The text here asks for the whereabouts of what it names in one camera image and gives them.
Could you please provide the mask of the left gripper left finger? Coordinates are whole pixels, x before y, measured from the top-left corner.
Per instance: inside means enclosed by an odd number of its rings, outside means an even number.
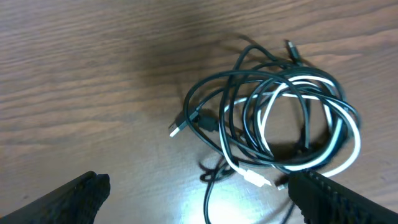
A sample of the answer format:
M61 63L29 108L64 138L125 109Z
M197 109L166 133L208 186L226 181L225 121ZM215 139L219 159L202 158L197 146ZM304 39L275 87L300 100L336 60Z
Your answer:
M30 204L4 216L1 223L94 222L111 190L108 174L88 171Z

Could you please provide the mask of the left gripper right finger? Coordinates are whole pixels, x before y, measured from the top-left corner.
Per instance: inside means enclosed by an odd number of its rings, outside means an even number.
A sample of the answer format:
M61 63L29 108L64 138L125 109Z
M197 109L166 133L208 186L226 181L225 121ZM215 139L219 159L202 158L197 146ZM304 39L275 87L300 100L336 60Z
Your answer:
M397 224L397 213L312 170L289 175L288 193L309 224Z

